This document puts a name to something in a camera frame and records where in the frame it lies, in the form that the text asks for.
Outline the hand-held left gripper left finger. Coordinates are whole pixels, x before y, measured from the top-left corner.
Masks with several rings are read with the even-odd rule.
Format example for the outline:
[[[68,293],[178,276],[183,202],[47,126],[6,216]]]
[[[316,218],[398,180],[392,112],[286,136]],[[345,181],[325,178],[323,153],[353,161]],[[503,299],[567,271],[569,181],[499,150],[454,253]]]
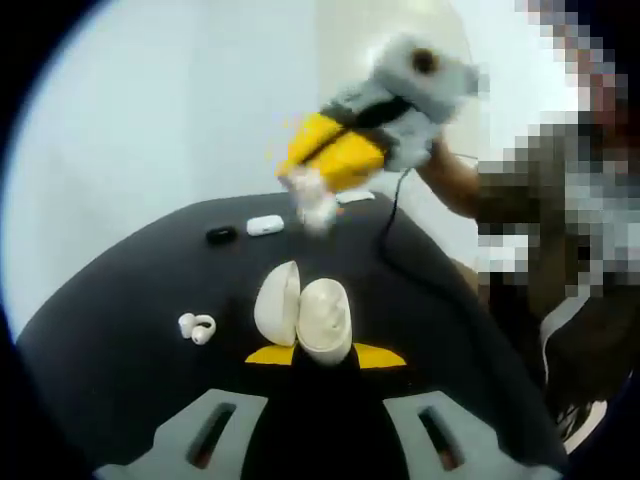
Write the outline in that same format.
[[[319,475],[322,355],[298,343],[251,354],[240,391],[211,388],[156,426],[151,446],[100,479],[303,479]]]

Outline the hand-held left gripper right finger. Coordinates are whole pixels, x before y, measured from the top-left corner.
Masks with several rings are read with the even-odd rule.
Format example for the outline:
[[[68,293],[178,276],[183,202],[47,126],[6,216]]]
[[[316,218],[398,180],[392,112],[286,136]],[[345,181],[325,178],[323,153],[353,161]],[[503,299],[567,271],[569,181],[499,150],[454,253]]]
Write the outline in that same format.
[[[513,355],[475,342],[324,352],[327,479],[559,479],[563,453]]]

